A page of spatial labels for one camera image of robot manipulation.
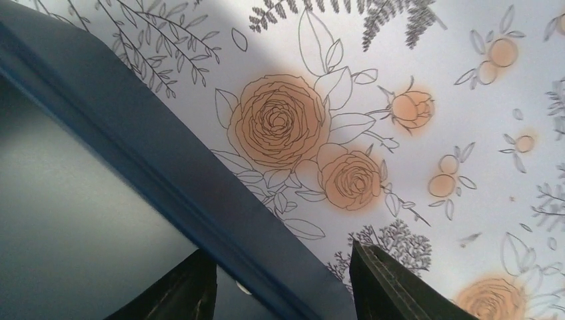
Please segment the blue plastic piece tray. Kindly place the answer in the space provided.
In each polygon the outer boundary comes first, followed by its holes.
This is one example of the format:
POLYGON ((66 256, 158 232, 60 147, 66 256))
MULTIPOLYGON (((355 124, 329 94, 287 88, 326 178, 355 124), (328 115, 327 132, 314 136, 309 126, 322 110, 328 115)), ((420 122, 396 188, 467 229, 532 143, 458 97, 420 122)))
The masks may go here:
POLYGON ((281 319, 355 319, 345 286, 92 34, 1 2, 1 74, 281 319))

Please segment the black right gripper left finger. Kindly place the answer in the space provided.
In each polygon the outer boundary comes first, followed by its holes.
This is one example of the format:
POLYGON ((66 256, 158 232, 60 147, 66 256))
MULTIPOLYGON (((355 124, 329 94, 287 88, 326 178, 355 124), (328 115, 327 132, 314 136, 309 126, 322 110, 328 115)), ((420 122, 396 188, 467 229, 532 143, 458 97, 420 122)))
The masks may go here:
POLYGON ((217 264, 197 249, 107 319, 209 319, 217 298, 217 264))

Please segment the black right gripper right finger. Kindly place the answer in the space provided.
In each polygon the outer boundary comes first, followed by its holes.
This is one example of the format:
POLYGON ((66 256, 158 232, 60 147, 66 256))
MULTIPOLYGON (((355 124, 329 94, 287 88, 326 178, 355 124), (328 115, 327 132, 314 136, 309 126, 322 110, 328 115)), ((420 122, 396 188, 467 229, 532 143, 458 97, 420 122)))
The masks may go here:
POLYGON ((358 319, 475 319, 376 245, 352 243, 349 274, 358 319))

